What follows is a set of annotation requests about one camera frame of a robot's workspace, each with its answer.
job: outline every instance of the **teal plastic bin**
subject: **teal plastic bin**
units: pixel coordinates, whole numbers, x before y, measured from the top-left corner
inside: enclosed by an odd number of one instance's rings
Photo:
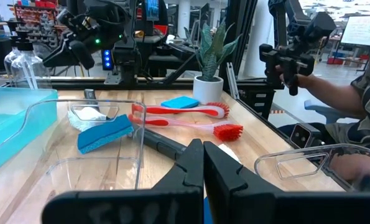
[[[56,90],[0,87],[0,166],[56,121],[56,103],[35,107],[25,121],[28,107],[57,98]]]

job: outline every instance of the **blue sponge scrubber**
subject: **blue sponge scrubber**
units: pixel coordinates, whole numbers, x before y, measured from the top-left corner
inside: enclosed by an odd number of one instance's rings
[[[197,105],[198,105],[197,100],[187,96],[181,96],[161,103],[161,106],[177,109],[193,108]]]
[[[133,131],[131,122],[124,114],[111,122],[105,122],[81,132],[78,135],[77,147],[81,154],[85,154]]]

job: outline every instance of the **wooden table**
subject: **wooden table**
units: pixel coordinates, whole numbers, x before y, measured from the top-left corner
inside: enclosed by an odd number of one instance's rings
[[[58,94],[60,99],[83,98],[82,91],[59,91]],[[159,105],[165,100],[183,95],[191,96],[191,94],[192,92],[189,90],[96,91],[96,97],[99,100],[136,100],[146,105]],[[234,151],[248,169],[254,171],[254,162],[260,156],[291,149],[280,136],[228,94],[223,93],[222,102],[230,106],[231,111],[228,120],[244,126],[244,133],[238,141],[226,142],[225,144]],[[58,123],[69,127],[67,110],[64,109],[64,106],[58,106],[58,117],[61,117],[58,119]],[[213,123],[216,121],[214,118],[198,113],[171,116],[193,123]],[[195,138],[211,141],[216,145],[222,144],[212,134],[196,131],[195,129],[182,127],[148,128],[184,145],[189,144]],[[118,156],[122,156],[122,149],[117,150],[117,148],[111,147],[111,143],[89,154],[80,155],[76,148],[78,133],[71,131],[70,128],[50,128],[46,133],[54,136],[58,141],[44,141],[41,144],[39,141],[42,140],[42,136],[39,136],[0,168],[0,223],[38,223],[40,211],[46,201],[67,189],[112,190],[131,188],[132,183],[123,181],[123,175],[134,172],[133,166],[130,162],[117,162]],[[40,145],[50,150],[42,152],[39,149]],[[62,162],[55,169],[63,172],[59,175],[50,174],[48,179],[43,180],[41,186],[36,185],[37,182],[40,182],[40,178],[43,178],[49,166],[56,164],[59,160],[71,157],[109,157],[109,159],[104,159],[102,162],[88,161],[85,163],[85,167],[76,164],[68,167],[66,163]],[[170,170],[173,163],[173,160],[148,147],[144,147],[139,188],[149,189],[153,187]],[[316,169],[306,159],[298,161],[295,166],[288,165],[285,168],[285,172],[288,174],[297,173],[299,170]],[[71,169],[70,175],[65,172],[66,169]],[[127,173],[117,173],[118,169],[124,169]],[[95,176],[99,179],[103,177],[103,182],[101,183],[100,180],[93,182],[92,178]],[[269,177],[269,181],[283,190],[343,190],[334,180],[322,172],[314,175],[313,178],[287,182],[283,182],[277,176],[272,175]]]

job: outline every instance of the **snake plant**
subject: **snake plant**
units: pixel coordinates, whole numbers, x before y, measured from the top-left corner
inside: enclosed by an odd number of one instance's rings
[[[199,78],[200,80],[206,82],[217,81],[214,75],[218,66],[235,50],[241,35],[233,42],[223,45],[231,26],[226,30],[226,24],[222,22],[216,30],[214,37],[212,37],[211,27],[204,24],[203,30],[201,31],[201,45],[196,54],[198,64],[203,74]],[[187,39],[191,40],[189,30],[186,27],[185,32]]]

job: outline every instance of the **clear spray bottle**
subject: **clear spray bottle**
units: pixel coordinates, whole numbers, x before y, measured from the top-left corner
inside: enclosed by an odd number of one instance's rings
[[[17,25],[20,24],[21,22],[16,22],[16,21],[7,21],[6,22],[9,27],[9,31],[11,33],[10,40],[11,40],[11,46],[12,46],[12,51],[5,56],[4,59],[4,66],[5,66],[5,71],[6,74],[9,77],[9,82],[12,83],[12,71],[11,71],[11,66],[12,62],[20,56],[20,52],[17,49],[17,44],[16,42],[19,40],[19,37],[16,36],[16,28]]]
[[[48,70],[44,67],[41,58],[34,54],[33,45],[27,39],[27,33],[27,31],[17,31],[19,40],[16,44],[21,54],[12,62],[12,85],[33,90],[52,88]]]

